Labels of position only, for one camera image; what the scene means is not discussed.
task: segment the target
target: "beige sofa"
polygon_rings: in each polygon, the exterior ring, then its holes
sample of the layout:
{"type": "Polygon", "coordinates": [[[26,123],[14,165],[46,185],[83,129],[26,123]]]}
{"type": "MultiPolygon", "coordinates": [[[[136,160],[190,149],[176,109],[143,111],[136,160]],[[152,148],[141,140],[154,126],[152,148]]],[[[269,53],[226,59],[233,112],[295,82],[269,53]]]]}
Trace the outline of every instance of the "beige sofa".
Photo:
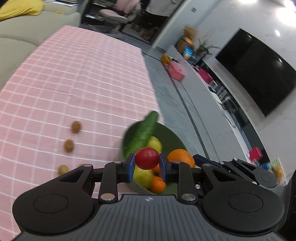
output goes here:
{"type": "Polygon", "coordinates": [[[81,16],[76,11],[77,6],[49,2],[38,16],[23,15],[0,21],[0,90],[45,39],[64,25],[80,25],[81,16]]]}

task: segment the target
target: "television screen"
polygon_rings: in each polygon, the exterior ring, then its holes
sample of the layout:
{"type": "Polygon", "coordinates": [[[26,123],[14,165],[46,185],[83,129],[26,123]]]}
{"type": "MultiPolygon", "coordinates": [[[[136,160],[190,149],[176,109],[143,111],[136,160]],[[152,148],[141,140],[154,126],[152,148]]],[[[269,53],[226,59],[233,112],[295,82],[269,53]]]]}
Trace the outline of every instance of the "television screen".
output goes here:
{"type": "Polygon", "coordinates": [[[267,116],[294,89],[296,71],[263,42],[240,29],[216,56],[267,116]]]}

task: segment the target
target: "pink chair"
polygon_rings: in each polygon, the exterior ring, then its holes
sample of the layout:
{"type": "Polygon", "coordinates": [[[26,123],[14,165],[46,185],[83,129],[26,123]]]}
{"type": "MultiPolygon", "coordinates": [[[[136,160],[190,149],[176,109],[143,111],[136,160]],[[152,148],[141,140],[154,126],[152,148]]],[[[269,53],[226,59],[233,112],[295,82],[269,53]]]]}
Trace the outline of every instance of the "pink chair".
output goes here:
{"type": "Polygon", "coordinates": [[[114,11],[102,9],[99,11],[99,15],[107,21],[126,24],[132,21],[140,11],[140,0],[117,0],[114,11]]]}

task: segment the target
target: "fruit bowl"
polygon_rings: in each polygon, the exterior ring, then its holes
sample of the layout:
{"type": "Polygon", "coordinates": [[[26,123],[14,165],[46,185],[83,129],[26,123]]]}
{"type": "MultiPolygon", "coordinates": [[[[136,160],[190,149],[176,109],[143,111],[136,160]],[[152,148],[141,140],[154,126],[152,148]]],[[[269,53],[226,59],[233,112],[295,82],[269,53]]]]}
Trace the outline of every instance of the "fruit bowl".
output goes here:
{"type": "MultiPolygon", "coordinates": [[[[134,123],[131,125],[125,132],[123,139],[121,141],[120,147],[120,156],[121,159],[124,160],[124,150],[127,147],[128,143],[131,141],[132,137],[134,136],[139,122],[134,123]]],[[[156,123],[154,132],[152,134],[156,138],[158,138],[163,146],[163,151],[166,156],[175,149],[184,149],[186,150],[182,141],[177,137],[177,135],[172,132],[169,128],[165,127],[160,123],[156,123]]],[[[149,190],[145,189],[142,185],[140,185],[137,181],[133,180],[129,186],[141,195],[155,195],[154,193],[150,192],[149,190]]],[[[167,187],[165,191],[161,195],[168,195],[168,194],[177,194],[178,185],[176,183],[167,183],[167,187]]]]}

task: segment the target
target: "cucumber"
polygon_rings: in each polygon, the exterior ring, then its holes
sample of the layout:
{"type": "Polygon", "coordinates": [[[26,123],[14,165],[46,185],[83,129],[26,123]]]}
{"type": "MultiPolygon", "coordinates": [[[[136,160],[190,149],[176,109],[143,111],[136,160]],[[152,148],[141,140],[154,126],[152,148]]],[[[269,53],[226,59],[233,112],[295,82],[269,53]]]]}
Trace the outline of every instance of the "cucumber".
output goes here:
{"type": "Polygon", "coordinates": [[[150,136],[154,132],[154,127],[158,119],[158,113],[156,111],[151,111],[146,115],[145,119],[139,124],[139,127],[133,136],[132,140],[127,146],[125,151],[125,159],[129,156],[130,153],[136,153],[143,147],[146,147],[150,136]]]}

